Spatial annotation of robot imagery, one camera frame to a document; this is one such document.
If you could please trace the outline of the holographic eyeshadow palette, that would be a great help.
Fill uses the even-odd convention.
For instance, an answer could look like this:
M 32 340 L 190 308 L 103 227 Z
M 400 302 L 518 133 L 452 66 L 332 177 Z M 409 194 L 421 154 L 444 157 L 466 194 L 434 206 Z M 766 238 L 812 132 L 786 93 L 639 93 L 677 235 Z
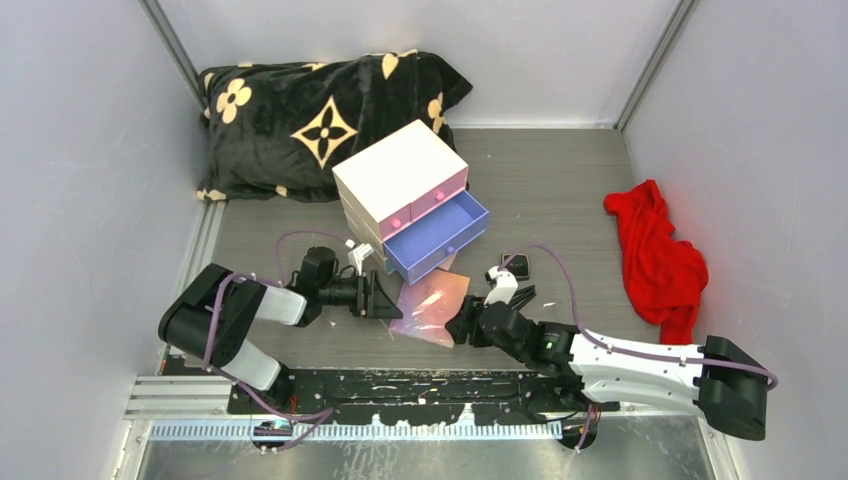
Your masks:
M 439 268 L 414 284 L 404 284 L 396 302 L 403 316 L 389 324 L 389 331 L 445 348 L 455 341 L 447 323 L 460 311 L 471 279 Z

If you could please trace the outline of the blue drawer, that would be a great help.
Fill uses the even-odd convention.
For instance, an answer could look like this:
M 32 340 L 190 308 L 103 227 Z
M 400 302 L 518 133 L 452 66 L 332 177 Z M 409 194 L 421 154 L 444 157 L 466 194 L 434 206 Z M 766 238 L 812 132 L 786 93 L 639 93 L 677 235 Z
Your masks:
M 489 210 L 463 191 L 384 243 L 395 271 L 414 284 L 482 235 Z

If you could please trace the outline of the black square compact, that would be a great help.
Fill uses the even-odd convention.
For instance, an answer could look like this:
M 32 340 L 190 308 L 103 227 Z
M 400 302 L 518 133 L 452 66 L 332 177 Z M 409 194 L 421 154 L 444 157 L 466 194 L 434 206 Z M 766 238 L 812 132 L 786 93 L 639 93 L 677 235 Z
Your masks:
M 531 277 L 530 260 L 527 254 L 504 253 L 501 255 L 501 265 L 518 281 L 526 281 Z

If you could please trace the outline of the white pink drawer organizer box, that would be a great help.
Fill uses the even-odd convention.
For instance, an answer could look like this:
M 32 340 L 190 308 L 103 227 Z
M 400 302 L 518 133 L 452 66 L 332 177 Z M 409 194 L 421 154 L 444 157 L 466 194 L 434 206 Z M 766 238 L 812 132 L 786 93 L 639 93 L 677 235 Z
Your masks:
M 384 243 L 459 193 L 470 193 L 468 172 L 468 164 L 421 120 L 332 170 L 348 227 L 374 248 L 387 273 L 397 272 Z

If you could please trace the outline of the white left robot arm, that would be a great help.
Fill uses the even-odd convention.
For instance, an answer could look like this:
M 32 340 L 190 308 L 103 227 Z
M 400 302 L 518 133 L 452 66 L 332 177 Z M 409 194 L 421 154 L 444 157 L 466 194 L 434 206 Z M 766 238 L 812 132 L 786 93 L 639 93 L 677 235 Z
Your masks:
M 290 403 L 293 382 L 284 364 L 248 340 L 255 320 L 306 327 L 326 306 L 345 307 L 352 316 L 367 319 L 403 316 L 377 272 L 363 269 L 372 247 L 355 242 L 349 247 L 352 273 L 343 272 L 334 250 L 312 247 L 287 285 L 209 264 L 163 314 L 158 337 L 201 360 L 204 368 L 251 388 L 253 400 L 265 411 L 280 412 Z

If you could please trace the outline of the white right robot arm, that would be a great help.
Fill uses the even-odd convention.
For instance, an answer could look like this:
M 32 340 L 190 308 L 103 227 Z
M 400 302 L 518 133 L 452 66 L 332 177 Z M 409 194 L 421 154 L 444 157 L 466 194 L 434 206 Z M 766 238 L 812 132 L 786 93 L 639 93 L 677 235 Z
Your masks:
M 698 415 L 739 439 L 766 437 L 767 372 L 724 337 L 708 336 L 703 345 L 646 344 L 535 322 L 503 302 L 485 305 L 479 297 L 467 297 L 446 330 L 460 344 L 496 347 L 557 379 L 556 400 L 567 410 L 638 403 Z

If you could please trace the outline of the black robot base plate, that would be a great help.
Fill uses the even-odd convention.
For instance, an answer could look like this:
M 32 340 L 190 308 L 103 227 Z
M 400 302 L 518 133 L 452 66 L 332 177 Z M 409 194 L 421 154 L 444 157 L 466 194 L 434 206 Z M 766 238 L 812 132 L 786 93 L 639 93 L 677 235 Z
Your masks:
M 333 410 L 339 425 L 378 418 L 395 426 L 451 425 L 466 412 L 476 426 L 543 424 L 590 405 L 575 382 L 530 371 L 295 369 L 285 413 Z

